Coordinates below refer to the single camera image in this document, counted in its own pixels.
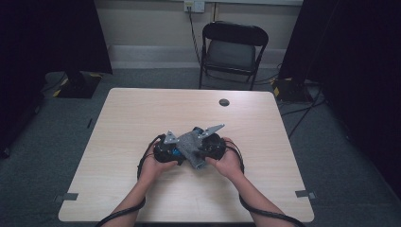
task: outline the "wall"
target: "wall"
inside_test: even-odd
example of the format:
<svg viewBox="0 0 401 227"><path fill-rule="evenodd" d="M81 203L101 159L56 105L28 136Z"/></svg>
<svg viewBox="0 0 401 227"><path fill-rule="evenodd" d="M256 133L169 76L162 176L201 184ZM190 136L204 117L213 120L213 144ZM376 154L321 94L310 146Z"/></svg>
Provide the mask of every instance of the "wall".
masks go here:
<svg viewBox="0 0 401 227"><path fill-rule="evenodd" d="M212 21L214 3L193 14L201 43L202 28ZM191 25L183 2L96 0L109 45L192 46ZM218 4L218 19L261 26L270 35L270 49L286 49L300 6Z"/></svg>

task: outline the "wooden tabletop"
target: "wooden tabletop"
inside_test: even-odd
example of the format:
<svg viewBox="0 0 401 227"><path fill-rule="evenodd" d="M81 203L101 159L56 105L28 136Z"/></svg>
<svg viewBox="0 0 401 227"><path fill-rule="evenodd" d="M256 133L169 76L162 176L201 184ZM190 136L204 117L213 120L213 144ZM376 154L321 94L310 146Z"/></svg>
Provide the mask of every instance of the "wooden tabletop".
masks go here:
<svg viewBox="0 0 401 227"><path fill-rule="evenodd" d="M219 104L227 99L229 106ZM242 152L247 178L287 215L310 222L314 214L287 133L271 93L114 88L109 92L64 201L62 221L99 221L136 183L148 144L159 134L194 127L225 127ZM144 222L252 222L232 184L212 167L188 162L164 173L139 212Z"/></svg>

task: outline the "hand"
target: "hand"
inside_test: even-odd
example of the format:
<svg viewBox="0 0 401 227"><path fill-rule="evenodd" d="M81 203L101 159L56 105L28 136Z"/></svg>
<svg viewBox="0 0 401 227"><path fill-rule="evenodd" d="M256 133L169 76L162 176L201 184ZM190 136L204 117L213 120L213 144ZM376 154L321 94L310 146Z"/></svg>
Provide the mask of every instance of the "hand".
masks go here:
<svg viewBox="0 0 401 227"><path fill-rule="evenodd" d="M172 167L178 164L177 161L172 161L168 163L159 163L154 158L154 146L157 142L155 142L146 154L146 158L144 164L142 165L141 176L138 179L138 182L150 182L153 183L156 179L162 175L163 172L171 169Z"/></svg>
<svg viewBox="0 0 401 227"><path fill-rule="evenodd" d="M233 143L233 141L230 138L223 137L223 139L224 141L226 141L227 147L235 148L234 145L230 145L230 142ZM215 169L217 169L221 175L223 175L228 179L232 179L234 176L237 176L238 174L243 175L240 167L240 162L235 154L235 151L230 150L229 148L225 150L223 157L219 161L209 157L206 157L205 161L206 163L214 166Z"/></svg>

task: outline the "metal clip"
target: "metal clip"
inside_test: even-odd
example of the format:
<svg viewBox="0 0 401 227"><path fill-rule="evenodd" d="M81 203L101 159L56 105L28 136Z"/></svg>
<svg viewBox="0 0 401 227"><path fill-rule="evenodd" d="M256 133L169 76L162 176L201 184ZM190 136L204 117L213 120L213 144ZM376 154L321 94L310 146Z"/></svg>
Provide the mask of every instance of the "metal clip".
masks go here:
<svg viewBox="0 0 401 227"><path fill-rule="evenodd" d="M221 129L223 127L224 127L224 124L220 124L220 125L216 125L216 126L207 128L202 134L200 134L198 136L198 138L204 139L204 138L212 135L213 133L215 133L216 131L218 131L219 129Z"/></svg>
<svg viewBox="0 0 401 227"><path fill-rule="evenodd" d="M172 131L168 131L165 138L165 144L177 144L180 140L173 134Z"/></svg>

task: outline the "chair seat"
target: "chair seat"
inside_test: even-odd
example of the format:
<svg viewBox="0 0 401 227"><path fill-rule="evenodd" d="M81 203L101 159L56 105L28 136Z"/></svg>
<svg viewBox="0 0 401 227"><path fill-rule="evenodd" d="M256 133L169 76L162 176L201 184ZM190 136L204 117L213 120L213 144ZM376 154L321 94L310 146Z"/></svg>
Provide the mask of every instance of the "chair seat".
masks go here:
<svg viewBox="0 0 401 227"><path fill-rule="evenodd" d="M255 70L255 47L246 44L233 44L211 41L205 60L206 67L230 68L249 74Z"/></svg>

